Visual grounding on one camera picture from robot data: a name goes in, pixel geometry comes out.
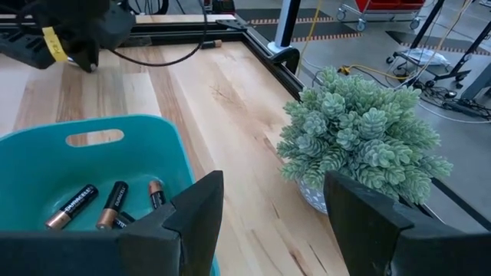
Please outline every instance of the basket handle hole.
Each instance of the basket handle hole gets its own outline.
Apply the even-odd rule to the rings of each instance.
[[[114,143],[124,138],[124,133],[121,130],[98,130],[87,133],[73,134],[65,140],[69,146],[82,147],[94,146],[103,143]]]

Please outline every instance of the concrete floor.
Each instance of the concrete floor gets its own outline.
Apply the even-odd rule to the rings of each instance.
[[[335,18],[340,0],[323,0],[321,10]],[[188,14],[199,13],[196,0],[181,0],[184,10]],[[237,8],[281,8],[281,0],[235,0]],[[456,13],[460,10],[463,0],[446,0],[442,12],[437,19],[432,36],[442,37],[453,23]],[[315,8],[317,0],[302,0],[302,8]],[[420,13],[421,17],[427,15],[433,7],[433,0],[427,0],[426,8]],[[180,14],[176,0],[170,0],[169,14]],[[489,8],[475,2],[471,4],[459,23],[450,32],[449,38],[472,41],[491,20]],[[357,20],[358,17],[349,14],[345,20]],[[333,41],[312,41],[308,45],[305,58],[318,66],[332,65],[339,67],[344,64],[364,64],[380,71],[387,71],[390,65],[385,59],[394,51],[403,49],[392,40],[385,31],[407,31],[408,22],[368,23],[367,29],[360,38],[349,38]],[[294,43],[293,46],[301,49],[304,43]],[[482,48],[491,51],[491,41],[484,41]],[[461,57],[461,54],[443,52],[444,56],[453,64]],[[467,62],[463,69],[472,69],[470,75],[463,81],[464,91],[477,75],[491,61],[491,57],[476,55]],[[317,69],[306,63],[302,66],[301,80],[310,85],[311,76]],[[424,74],[422,81],[430,79],[430,75]],[[438,82],[437,86],[455,89],[451,81]],[[425,107],[439,114],[460,120],[474,121],[473,118],[455,114],[436,107]],[[425,109],[418,107],[418,115],[429,122],[441,135],[441,147],[435,153],[446,156],[454,164],[452,176],[442,179],[449,187],[461,195],[468,203],[479,212],[491,219],[491,126],[485,124],[456,123],[442,119]],[[485,229],[470,218],[462,209],[451,202],[441,191],[434,188],[432,196],[427,203],[435,213],[448,225],[452,225],[465,232],[483,232]]]

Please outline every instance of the wooden table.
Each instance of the wooden table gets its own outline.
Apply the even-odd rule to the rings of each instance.
[[[210,20],[230,15],[209,16]],[[200,15],[149,21],[201,21]],[[172,61],[195,45],[124,48],[142,61]],[[216,249],[222,275],[348,274],[326,216],[279,172],[282,107],[293,100],[240,42],[198,51],[171,67],[141,67],[101,52],[97,72],[69,64],[38,71],[0,55],[0,136],[45,123],[131,113],[172,120],[196,178],[225,174]]]

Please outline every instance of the artificial plant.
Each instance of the artificial plant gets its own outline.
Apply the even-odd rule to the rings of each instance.
[[[305,88],[301,102],[284,107],[292,123],[277,146],[287,159],[282,175],[321,189],[325,172],[336,170],[394,199],[423,203],[430,178],[448,176],[452,164],[427,155],[440,139],[414,115],[421,91],[380,87],[332,67],[319,78],[318,89]]]

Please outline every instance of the plant pot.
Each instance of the plant pot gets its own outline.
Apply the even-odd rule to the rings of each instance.
[[[304,196],[304,199],[314,209],[324,214],[328,214],[328,209],[325,205],[324,193],[321,189],[313,189],[307,185],[303,180],[298,181],[298,187],[300,193]]]

